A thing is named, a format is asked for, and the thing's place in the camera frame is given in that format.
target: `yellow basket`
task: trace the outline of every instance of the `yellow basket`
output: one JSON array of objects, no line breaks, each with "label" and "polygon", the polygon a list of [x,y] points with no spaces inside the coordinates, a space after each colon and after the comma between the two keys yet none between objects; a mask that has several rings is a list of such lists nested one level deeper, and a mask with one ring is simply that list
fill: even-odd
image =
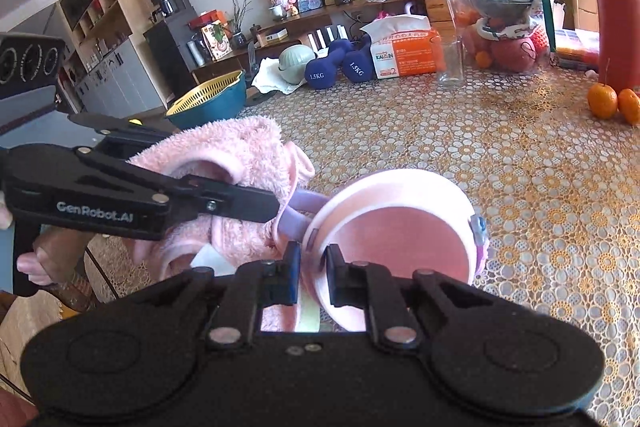
[{"label": "yellow basket", "polygon": [[166,116],[180,129],[188,129],[235,118],[244,107],[245,98],[244,71],[233,71],[191,89],[169,108]]}]

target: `blue dumbbell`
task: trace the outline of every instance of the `blue dumbbell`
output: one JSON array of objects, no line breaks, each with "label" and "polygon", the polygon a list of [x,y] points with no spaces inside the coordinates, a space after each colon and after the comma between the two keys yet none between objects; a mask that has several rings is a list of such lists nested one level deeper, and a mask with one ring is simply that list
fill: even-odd
[{"label": "blue dumbbell", "polygon": [[357,51],[348,52],[342,61],[342,73],[351,82],[367,82],[373,78],[374,66],[371,57],[371,37],[365,34],[362,47]]},{"label": "blue dumbbell", "polygon": [[349,39],[335,39],[329,43],[329,53],[336,51],[337,49],[344,50],[345,53],[355,51],[356,46]]},{"label": "blue dumbbell", "polygon": [[309,61],[305,68],[306,81],[314,89],[328,89],[332,87],[338,78],[338,68],[344,60],[345,55],[344,49],[337,46],[326,57],[314,58]]}]

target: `pink bowl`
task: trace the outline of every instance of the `pink bowl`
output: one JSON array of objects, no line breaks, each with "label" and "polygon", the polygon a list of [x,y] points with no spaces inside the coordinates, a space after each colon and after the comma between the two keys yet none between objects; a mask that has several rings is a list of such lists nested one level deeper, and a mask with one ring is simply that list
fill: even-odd
[{"label": "pink bowl", "polygon": [[310,290],[349,331],[364,331],[363,311],[329,300],[322,252],[340,246],[347,263],[383,264],[396,277],[429,268],[465,283],[476,272],[477,248],[469,226],[474,209],[464,192],[434,172],[377,172],[345,187],[316,214],[302,242]]}]

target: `lace tablecloth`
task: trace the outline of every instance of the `lace tablecloth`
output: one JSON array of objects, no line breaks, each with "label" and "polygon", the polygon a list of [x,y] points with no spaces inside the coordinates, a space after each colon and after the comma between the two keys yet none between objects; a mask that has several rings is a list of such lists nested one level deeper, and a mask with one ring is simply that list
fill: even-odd
[{"label": "lace tablecloth", "polygon": [[[274,118],[314,163],[310,188],[325,194],[388,168],[457,183],[492,234],[475,284],[595,338],[607,367],[591,412],[603,425],[632,427],[640,418],[640,128],[595,120],[588,87],[583,74],[556,68],[468,71],[453,91],[431,75],[342,81],[241,116]],[[131,290],[127,278],[120,283]]]}]

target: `clear glass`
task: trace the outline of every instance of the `clear glass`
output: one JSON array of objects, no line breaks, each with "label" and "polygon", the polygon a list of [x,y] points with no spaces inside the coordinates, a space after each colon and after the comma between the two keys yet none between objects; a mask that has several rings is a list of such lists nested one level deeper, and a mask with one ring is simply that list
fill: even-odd
[{"label": "clear glass", "polygon": [[462,68],[462,41],[455,37],[432,37],[431,49],[436,63],[438,85],[447,89],[463,86],[465,74]]}]

